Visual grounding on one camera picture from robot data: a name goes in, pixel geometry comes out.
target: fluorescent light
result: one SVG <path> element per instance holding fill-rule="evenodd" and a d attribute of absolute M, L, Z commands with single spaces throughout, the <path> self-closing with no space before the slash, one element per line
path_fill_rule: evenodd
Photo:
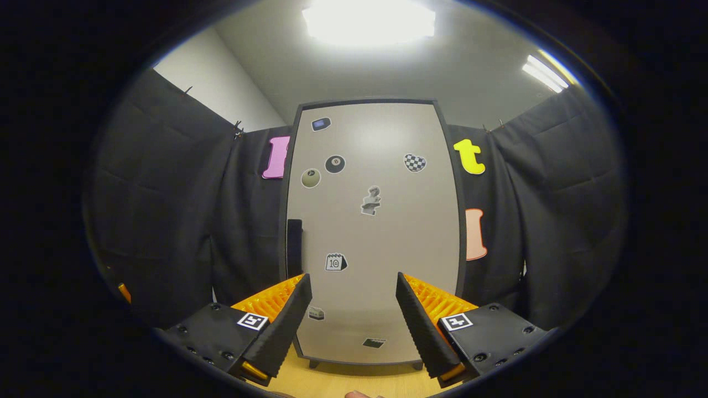
<path fill-rule="evenodd" d="M 530 74 L 531 76 L 535 77 L 536 79 L 540 80 L 543 84 L 548 86 L 551 90 L 560 93 L 563 91 L 563 89 L 558 85 L 553 82 L 548 76 L 543 74 L 540 70 L 536 69 L 533 65 L 531 64 L 525 64 L 521 68 L 524 72 Z"/>
<path fill-rule="evenodd" d="M 534 58 L 532 55 L 529 55 L 527 59 L 528 59 L 529 64 L 536 67 L 536 69 L 540 70 L 541 73 L 543 73 L 546 76 L 548 76 L 549 78 L 551 78 L 551 80 L 555 81 L 556 84 L 558 84 L 560 87 L 563 87 L 564 89 L 568 88 L 568 84 L 563 79 L 561 79 L 560 76 L 555 74 L 549 67 L 544 65 L 543 62 Z"/>
<path fill-rule="evenodd" d="M 561 72 L 561 74 L 563 75 L 563 77 L 566 78 L 566 80 L 567 80 L 570 84 L 577 84 L 577 83 L 578 83 L 578 79 L 576 79 L 575 76 L 573 76 L 573 74 L 572 74 L 569 70 L 567 70 L 560 62 L 558 62 L 557 59 L 553 58 L 552 55 L 550 55 L 549 53 L 545 52 L 544 50 L 538 50 L 538 52 L 539 52 L 544 58 L 548 59 L 548 62 L 550 62 L 551 65 L 553 65 L 553 67 L 556 68 L 556 70 L 558 70 L 558 72 Z"/>
<path fill-rule="evenodd" d="M 302 16 L 312 37 L 336 45 L 392 45 L 435 33 L 435 13 L 404 0 L 321 0 Z"/>

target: small magnet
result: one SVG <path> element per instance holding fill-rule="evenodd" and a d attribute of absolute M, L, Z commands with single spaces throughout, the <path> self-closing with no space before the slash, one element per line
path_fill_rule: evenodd
<path fill-rule="evenodd" d="M 406 156 L 404 156 L 404 163 L 406 164 L 406 168 L 410 172 L 418 173 L 420 170 L 423 170 L 426 167 L 426 164 L 428 162 L 424 157 L 420 157 L 414 154 L 407 154 Z"/>
<path fill-rule="evenodd" d="M 327 254 L 324 264 L 325 271 L 342 271 L 344 268 L 347 268 L 347 259 L 342 253 Z"/>
<path fill-rule="evenodd" d="M 362 346 L 371 348 L 381 348 L 381 346 L 383 346 L 385 342 L 386 339 L 366 339 L 364 340 Z"/>
<path fill-rule="evenodd" d="M 381 188 L 378 186 L 369 187 L 369 195 L 364 197 L 364 204 L 361 205 L 361 214 L 376 215 L 376 207 L 381 206 Z"/>
<path fill-rule="evenodd" d="M 316 321 L 323 321 L 324 320 L 324 311 L 322 311 L 322 308 L 317 308 L 308 305 L 307 306 L 307 317 L 310 319 L 314 319 Z"/>
<path fill-rule="evenodd" d="M 339 155 L 331 156 L 324 164 L 324 168 L 332 174 L 337 174 L 338 172 L 344 170 L 344 158 Z"/>
<path fill-rule="evenodd" d="M 305 188 L 314 188 L 319 184 L 319 170 L 307 169 L 302 173 L 302 185 Z"/>

